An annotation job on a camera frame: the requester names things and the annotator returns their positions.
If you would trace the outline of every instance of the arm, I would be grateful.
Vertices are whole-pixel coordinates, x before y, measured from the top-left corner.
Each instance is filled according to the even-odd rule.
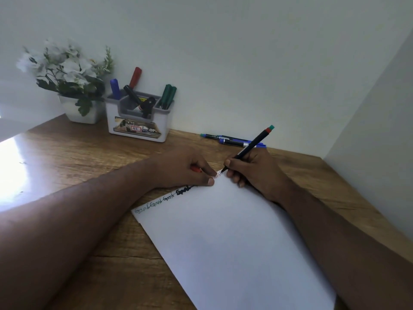
[[[411,309],[413,264],[350,224],[289,179],[265,149],[228,159],[227,176],[247,181],[290,215],[344,302],[356,309]]]
[[[204,173],[189,169],[199,166]],[[2,309],[43,307],[110,227],[155,187],[213,185],[191,148],[132,163],[0,213]]]

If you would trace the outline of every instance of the white paper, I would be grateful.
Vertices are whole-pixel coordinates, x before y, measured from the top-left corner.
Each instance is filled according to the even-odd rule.
[[[132,210],[198,310],[333,310],[286,213],[224,174]]]

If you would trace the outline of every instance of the product label on container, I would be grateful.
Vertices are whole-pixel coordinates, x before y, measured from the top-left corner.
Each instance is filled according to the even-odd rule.
[[[146,123],[134,119],[123,119],[117,116],[115,116],[115,122],[117,123],[117,126],[113,128],[113,131],[118,133],[151,138],[159,138],[162,135],[158,126],[153,122]]]

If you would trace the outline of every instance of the wood grain surface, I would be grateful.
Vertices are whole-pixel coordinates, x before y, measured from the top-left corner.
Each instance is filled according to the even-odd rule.
[[[0,210],[41,198],[173,147],[198,149],[215,170],[238,147],[171,130],[164,143],[112,135],[59,116],[0,143]],[[321,158],[269,149],[300,186],[399,255],[413,262],[412,243]],[[153,190],[133,207],[170,190]],[[344,305],[337,303],[336,308]],[[178,281],[130,212],[91,252],[49,309],[194,309]]]

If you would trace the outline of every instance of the red object under hand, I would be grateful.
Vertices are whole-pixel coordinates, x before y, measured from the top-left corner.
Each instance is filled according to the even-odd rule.
[[[139,81],[141,74],[142,74],[142,70],[139,67],[135,67],[135,71],[133,72],[129,87],[131,87],[132,89],[135,88],[137,82]]]
[[[194,172],[197,172],[197,173],[202,172],[202,170],[196,165],[191,165],[190,169],[193,170]]]

